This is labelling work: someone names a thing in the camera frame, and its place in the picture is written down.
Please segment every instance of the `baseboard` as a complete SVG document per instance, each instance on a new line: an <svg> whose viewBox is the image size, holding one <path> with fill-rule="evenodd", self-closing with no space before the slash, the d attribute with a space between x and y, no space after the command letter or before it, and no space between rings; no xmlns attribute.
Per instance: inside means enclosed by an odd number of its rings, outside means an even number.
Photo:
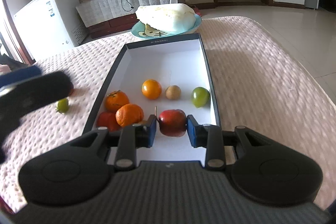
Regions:
<svg viewBox="0 0 336 224"><path fill-rule="evenodd" d="M215 9L217 7L217 3L215 2L196 3L196 4L190 4L190 6L196 6L200 10Z"/></svg>
<svg viewBox="0 0 336 224"><path fill-rule="evenodd" d="M218 2L217 6L266 6L266 4L258 1L226 1Z"/></svg>
<svg viewBox="0 0 336 224"><path fill-rule="evenodd" d="M295 4L295 3L288 3L288 2L277 2L277 1L274 1L273 3L270 3L269 6L306 9L306 7L303 4Z"/></svg>

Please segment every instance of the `green fruit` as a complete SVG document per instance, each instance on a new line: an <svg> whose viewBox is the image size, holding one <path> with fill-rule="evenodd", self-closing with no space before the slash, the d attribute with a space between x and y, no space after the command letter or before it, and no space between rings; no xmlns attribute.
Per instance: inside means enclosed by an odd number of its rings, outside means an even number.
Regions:
<svg viewBox="0 0 336 224"><path fill-rule="evenodd" d="M64 98L59 100L56 104L56 110L59 113L66 113L69 110L69 100L68 98Z"/></svg>
<svg viewBox="0 0 336 224"><path fill-rule="evenodd" d="M210 92L205 88L199 86L191 93L191 100L195 107L199 108L204 106L210 98Z"/></svg>

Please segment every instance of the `bowl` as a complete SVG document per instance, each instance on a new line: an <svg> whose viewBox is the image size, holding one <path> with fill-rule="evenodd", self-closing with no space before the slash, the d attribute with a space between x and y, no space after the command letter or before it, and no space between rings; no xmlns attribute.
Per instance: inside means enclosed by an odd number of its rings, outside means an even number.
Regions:
<svg viewBox="0 0 336 224"><path fill-rule="evenodd" d="M202 18L197 14L195 14L195 18L196 18L195 24L191 29L187 30L186 32L178 33L176 35L196 32L196 30L198 29L198 27L202 23ZM152 39L152 38L156 38L156 37L171 37L171 36L175 35L175 34L163 32L163 31L159 31L159 30L154 29L154 28L146 29L145 24L143 24L140 21L137 22L132 27L131 33L135 37L139 37L141 39Z"/></svg>

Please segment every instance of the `quilted beige tablecloth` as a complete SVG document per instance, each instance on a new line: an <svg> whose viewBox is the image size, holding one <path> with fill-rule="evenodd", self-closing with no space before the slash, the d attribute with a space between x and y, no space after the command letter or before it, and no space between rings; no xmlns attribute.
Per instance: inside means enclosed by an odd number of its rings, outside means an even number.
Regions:
<svg viewBox="0 0 336 224"><path fill-rule="evenodd" d="M324 173L315 200L336 198L336 107L309 73L255 21L206 19L199 32L209 60L223 129L246 125L316 160ZM0 195L14 210L26 201L17 176L31 158L81 135L91 107L130 33L102 38L41 61L45 73L65 70L77 88L67 115L49 105L30 113L3 148Z"/></svg>

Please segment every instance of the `cartoon face on plate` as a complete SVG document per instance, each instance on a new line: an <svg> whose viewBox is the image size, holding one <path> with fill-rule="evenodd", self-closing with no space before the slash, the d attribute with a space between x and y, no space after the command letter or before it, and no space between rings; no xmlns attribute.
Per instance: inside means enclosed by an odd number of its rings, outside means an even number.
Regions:
<svg viewBox="0 0 336 224"><path fill-rule="evenodd" d="M164 37L169 35L167 32L159 31L146 24L144 32L138 32L141 37Z"/></svg>

